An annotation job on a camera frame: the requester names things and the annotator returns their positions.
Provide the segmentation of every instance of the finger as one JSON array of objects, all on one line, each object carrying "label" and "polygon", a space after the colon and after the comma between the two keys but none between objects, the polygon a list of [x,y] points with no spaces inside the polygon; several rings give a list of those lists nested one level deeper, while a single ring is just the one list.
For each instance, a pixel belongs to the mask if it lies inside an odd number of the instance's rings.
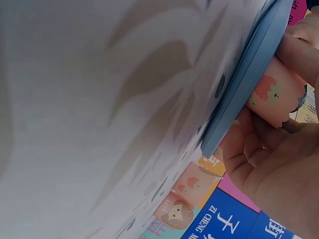
[{"label": "finger", "polygon": [[282,128],[289,133],[297,133],[300,131],[306,124],[298,123],[293,119],[289,119],[287,122],[283,123]]},{"label": "finger", "polygon": [[289,135],[289,133],[282,128],[273,128],[256,114],[253,114],[252,118],[256,135],[262,145],[270,151],[276,149]]},{"label": "finger", "polygon": [[315,87],[319,75],[319,50],[284,34],[276,55],[288,68]]},{"label": "finger", "polygon": [[255,168],[261,165],[270,154],[268,150],[263,148],[258,136],[254,132],[245,136],[244,152],[248,162]]},{"label": "finger", "polygon": [[249,174],[254,170],[244,154],[244,143],[242,129],[238,125],[233,125],[227,133],[223,158],[230,179],[242,191]]},{"label": "finger", "polygon": [[313,27],[310,27],[305,22],[299,22],[296,25],[288,26],[286,31],[286,34],[289,34],[295,38],[300,38],[304,40],[306,43],[311,45],[312,47],[317,48],[318,40],[319,40],[319,34]]},{"label": "finger", "polygon": [[251,111],[247,107],[243,107],[236,120],[239,122],[244,135],[250,134],[254,131],[253,122],[251,119]]}]

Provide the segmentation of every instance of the cup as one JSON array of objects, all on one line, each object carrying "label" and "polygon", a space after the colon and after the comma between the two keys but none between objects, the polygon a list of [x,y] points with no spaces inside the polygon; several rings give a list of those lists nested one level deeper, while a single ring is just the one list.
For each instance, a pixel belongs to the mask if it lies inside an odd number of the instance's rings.
[{"label": "cup", "polygon": [[300,108],[306,97],[306,82],[273,57],[246,106],[275,128]]},{"label": "cup", "polygon": [[207,194],[214,181],[222,177],[192,162],[188,165],[173,189],[192,205],[197,205]]}]

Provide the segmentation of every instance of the cartoon illustration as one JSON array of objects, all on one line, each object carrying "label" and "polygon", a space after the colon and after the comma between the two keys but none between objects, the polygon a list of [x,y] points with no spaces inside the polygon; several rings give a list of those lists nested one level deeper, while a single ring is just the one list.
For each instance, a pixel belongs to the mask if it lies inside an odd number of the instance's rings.
[{"label": "cartoon illustration", "polygon": [[177,200],[174,206],[161,219],[171,227],[182,230],[188,227],[192,222],[194,212],[191,207],[183,200]]},{"label": "cartoon illustration", "polygon": [[185,186],[182,185],[182,184],[179,184],[177,188],[178,188],[178,190],[179,190],[180,192],[182,192],[182,193],[186,193],[186,192],[187,192]]},{"label": "cartoon illustration", "polygon": [[192,205],[197,205],[215,181],[221,177],[192,162],[173,186],[179,195]]},{"label": "cartoon illustration", "polygon": [[194,218],[193,206],[174,192],[168,194],[154,215],[173,230],[187,228]]},{"label": "cartoon illustration", "polygon": [[280,85],[274,78],[264,75],[256,87],[255,93],[263,101],[275,103],[280,95]]},{"label": "cartoon illustration", "polygon": [[187,185],[189,188],[199,188],[199,180],[195,177],[190,177],[187,180]]}]

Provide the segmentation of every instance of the pink cup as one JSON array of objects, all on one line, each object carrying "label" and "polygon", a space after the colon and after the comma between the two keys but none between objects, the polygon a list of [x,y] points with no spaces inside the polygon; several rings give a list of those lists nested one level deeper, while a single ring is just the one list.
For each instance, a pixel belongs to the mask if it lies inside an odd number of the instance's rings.
[{"label": "pink cup", "polygon": [[173,189],[192,205],[197,205],[214,181],[222,177],[192,162],[177,180]]},{"label": "pink cup", "polygon": [[289,113],[305,97],[306,82],[273,57],[246,106],[275,128],[289,119]]},{"label": "pink cup", "polygon": [[154,216],[172,230],[183,230],[193,221],[193,206],[178,194],[170,192]]}]

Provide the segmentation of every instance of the pink cylinder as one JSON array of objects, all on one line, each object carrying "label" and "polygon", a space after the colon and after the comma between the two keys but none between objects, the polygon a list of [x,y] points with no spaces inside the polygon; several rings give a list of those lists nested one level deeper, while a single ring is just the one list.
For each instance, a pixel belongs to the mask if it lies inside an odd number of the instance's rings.
[{"label": "pink cylinder", "polygon": [[306,82],[273,57],[246,106],[275,128],[289,119],[305,97]]}]

